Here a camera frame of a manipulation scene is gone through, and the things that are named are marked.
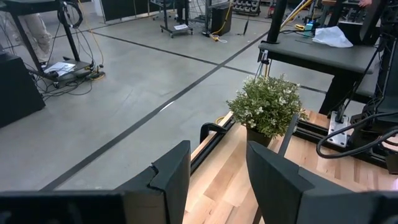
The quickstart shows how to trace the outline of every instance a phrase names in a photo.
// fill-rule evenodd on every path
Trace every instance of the light wood floor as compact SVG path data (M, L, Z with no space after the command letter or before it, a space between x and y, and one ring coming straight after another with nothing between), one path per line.
M326 116L308 114L310 122L328 126ZM221 125L229 116L231 114L222 120ZM193 152L192 158L211 137ZM282 138L276 138L269 148L277 152L281 142ZM322 159L316 154L314 143L296 137L292 137L285 157L355 191L388 190L397 178L389 175L387 170L352 157ZM235 124L191 176L183 223L252 223L257 208L246 167L246 128Z

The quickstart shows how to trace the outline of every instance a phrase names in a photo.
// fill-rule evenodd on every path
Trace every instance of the gray floor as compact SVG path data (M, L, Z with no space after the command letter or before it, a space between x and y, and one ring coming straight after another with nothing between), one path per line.
M80 163L84 158L130 127L131 134L60 182L58 189L112 189L183 139L191 140L194 149L200 126L226 114L225 101L256 72L257 45L270 26L263 9L261 16L250 21L245 36L237 34L242 33L246 16L233 15L231 32L222 36L226 44L202 36L198 24L194 24L194 35L171 39L160 32L161 21L145 18L104 24L92 5L86 6L104 54L106 77L94 81L87 95L50 98L42 111L0 129L0 190L40 190L76 164L84 164ZM42 17L55 35L55 13ZM83 33L100 63L93 37ZM59 32L55 39L52 61L72 56L63 34ZM79 37L88 50L81 34ZM0 41L7 46L3 34ZM23 46L14 49L32 65ZM90 61L82 48L80 53L82 60ZM320 108L325 97L322 91L327 91L331 76L273 62L271 75L281 73L292 82L320 90L300 89L305 108ZM74 93L89 88L85 83ZM348 114L359 113L361 108L352 103Z

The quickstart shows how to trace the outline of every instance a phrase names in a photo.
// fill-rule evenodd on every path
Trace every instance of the white paper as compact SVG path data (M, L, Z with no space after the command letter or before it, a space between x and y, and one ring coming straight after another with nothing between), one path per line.
M65 63L65 62L57 62L53 64L51 67L47 68L44 70L45 73L56 71L58 75L61 77L62 75L72 72L73 68L75 68L76 65L70 64L70 63Z
M182 29L186 29L186 28L188 28L188 26L186 24L174 26L175 30L182 30Z
M330 47L352 47L353 44L346 38L343 31L337 26L319 28L315 30L312 41L319 44L327 44Z

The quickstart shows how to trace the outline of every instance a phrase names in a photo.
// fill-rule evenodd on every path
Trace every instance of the black speaker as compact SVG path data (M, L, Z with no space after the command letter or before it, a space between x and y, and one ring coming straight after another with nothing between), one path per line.
M220 30L216 35L222 36L231 30L232 9L229 10L227 17L226 14L228 13L228 9L229 4L213 8L211 11L211 33L219 31L223 26L224 21L225 25L223 29Z
M41 110L45 103L20 57L2 54L0 71L1 128Z

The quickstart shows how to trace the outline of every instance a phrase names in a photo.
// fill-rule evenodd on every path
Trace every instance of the green plant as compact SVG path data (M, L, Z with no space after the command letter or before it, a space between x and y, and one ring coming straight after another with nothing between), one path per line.
M300 85L279 78L248 78L234 100L228 100L229 109L237 122L274 138L286 133L293 114L308 119L297 90Z

